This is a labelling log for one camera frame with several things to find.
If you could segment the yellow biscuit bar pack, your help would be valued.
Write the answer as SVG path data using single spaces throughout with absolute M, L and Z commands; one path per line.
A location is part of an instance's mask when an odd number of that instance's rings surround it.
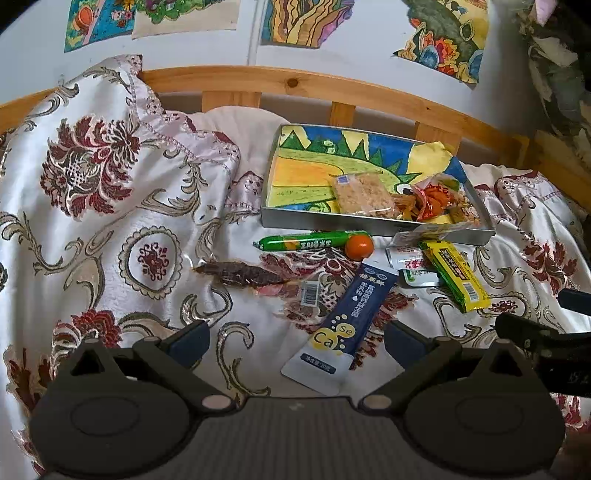
M 419 243 L 419 247 L 442 277 L 463 313 L 491 306 L 489 294 L 453 243 L 425 240 Z

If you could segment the blue milk powder sachet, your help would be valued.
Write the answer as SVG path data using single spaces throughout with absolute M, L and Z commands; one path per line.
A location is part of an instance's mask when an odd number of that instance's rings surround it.
M 397 284 L 398 272 L 366 259 L 334 309 L 281 375 L 325 396 L 339 394 L 374 317 Z

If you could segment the white green pickle packet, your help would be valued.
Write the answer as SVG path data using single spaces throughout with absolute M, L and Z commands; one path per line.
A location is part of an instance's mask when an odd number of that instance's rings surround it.
M 398 232 L 386 248 L 389 264 L 399 276 L 404 288 L 441 287 L 444 280 L 432 265 L 419 244 L 427 240 L 445 240 L 463 227 L 452 225 L 424 225 L 413 231 Z

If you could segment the small orange mandarin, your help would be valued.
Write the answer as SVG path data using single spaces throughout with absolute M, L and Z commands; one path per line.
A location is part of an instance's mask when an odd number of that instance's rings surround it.
M 355 234 L 346 240 L 344 250 L 349 259 L 363 261 L 373 255 L 375 247 L 373 239 L 369 235 Z

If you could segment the dark dried meat snack pack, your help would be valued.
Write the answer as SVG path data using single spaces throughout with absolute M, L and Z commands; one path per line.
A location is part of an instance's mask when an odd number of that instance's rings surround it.
M 310 273 L 301 273 L 290 267 L 266 268 L 243 261 L 211 261 L 192 268 L 199 275 L 211 276 L 225 287 L 249 290 L 253 296 L 277 298 L 283 306 L 273 313 L 276 318 L 293 322 L 310 322 L 322 312 L 318 306 L 318 297 L 312 297 L 311 305 L 303 305 L 304 284 L 314 283 Z

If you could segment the golden candy wrapper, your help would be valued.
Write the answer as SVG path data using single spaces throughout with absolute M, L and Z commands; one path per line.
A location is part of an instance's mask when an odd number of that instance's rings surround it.
M 406 221 L 416 221 L 418 219 L 422 203 L 415 194 L 394 194 L 393 201 L 399 219 Z

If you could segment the green sausage stick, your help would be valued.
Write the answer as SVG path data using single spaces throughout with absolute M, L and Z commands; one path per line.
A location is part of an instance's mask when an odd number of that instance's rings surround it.
M 356 235 L 369 235 L 366 231 L 321 231 L 305 234 L 266 236 L 253 242 L 263 252 L 319 250 L 329 247 L 344 247 Z

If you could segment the orange red snack packet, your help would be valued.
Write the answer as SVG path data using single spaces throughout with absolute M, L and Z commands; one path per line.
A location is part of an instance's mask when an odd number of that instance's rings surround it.
M 441 184 L 428 184 L 426 187 L 413 187 L 419 203 L 418 221 L 427 221 L 444 214 L 454 205 L 453 192 Z

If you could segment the rice cracker snack pack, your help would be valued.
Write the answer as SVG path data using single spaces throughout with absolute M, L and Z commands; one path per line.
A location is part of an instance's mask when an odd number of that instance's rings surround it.
M 342 214 L 394 219 L 399 210 L 377 173 L 336 176 L 332 191 Z

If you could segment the mixed nuts snack bag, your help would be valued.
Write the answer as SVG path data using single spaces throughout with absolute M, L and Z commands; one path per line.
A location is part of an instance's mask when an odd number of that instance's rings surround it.
M 449 201 L 445 213 L 453 223 L 468 223 L 476 227 L 481 224 L 476 206 L 463 189 L 448 189 L 447 194 Z

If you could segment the grey metal tray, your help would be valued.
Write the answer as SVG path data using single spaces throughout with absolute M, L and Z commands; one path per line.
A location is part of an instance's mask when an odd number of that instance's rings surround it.
M 392 196 L 394 194 L 411 195 L 415 194 L 413 190 L 414 186 L 426 187 L 430 183 L 441 184 L 453 190 L 463 189 L 476 206 L 480 217 L 481 224 L 478 227 L 463 223 L 464 226 L 456 233 L 451 233 L 446 240 L 469 245 L 484 245 L 494 236 L 495 228 L 491 217 L 469 179 L 465 184 L 460 184 L 455 178 L 440 173 L 418 184 L 406 187 L 403 192 L 390 193 Z M 453 223 L 446 213 L 427 221 L 406 221 L 399 219 L 398 216 L 394 219 L 387 219 L 342 214 L 339 212 L 338 203 L 338 211 L 335 213 L 269 208 L 264 204 L 264 198 L 266 198 L 266 185 L 263 188 L 262 222 L 263 226 L 273 228 L 298 230 L 366 230 L 370 234 L 393 237 L 398 232 L 413 231 L 424 225 L 459 226 L 461 224 Z

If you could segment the floral hanging clothes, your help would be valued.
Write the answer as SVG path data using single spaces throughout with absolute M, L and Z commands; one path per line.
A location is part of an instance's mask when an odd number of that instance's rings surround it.
M 553 134 L 590 168 L 590 3 L 524 1 L 516 13 Z

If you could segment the dinosaur drawing tray liner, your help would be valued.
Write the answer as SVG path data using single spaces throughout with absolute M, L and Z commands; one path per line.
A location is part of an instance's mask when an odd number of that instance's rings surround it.
M 460 161 L 440 142 L 338 127 L 287 124 L 279 128 L 264 204 L 299 211 L 338 211 L 332 179 L 376 174 L 391 193 L 444 173 L 468 181 Z

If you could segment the bird and flowers drawing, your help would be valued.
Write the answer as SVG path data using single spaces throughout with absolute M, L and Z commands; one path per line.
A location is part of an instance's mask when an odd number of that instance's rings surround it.
M 393 55 L 478 84 L 489 31 L 487 1 L 410 0 L 406 5 L 415 32 Z

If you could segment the green chibi character poster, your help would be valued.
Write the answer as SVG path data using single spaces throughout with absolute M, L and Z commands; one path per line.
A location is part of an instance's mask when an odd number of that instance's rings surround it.
M 132 38 L 235 30 L 239 6 L 239 0 L 137 1 Z

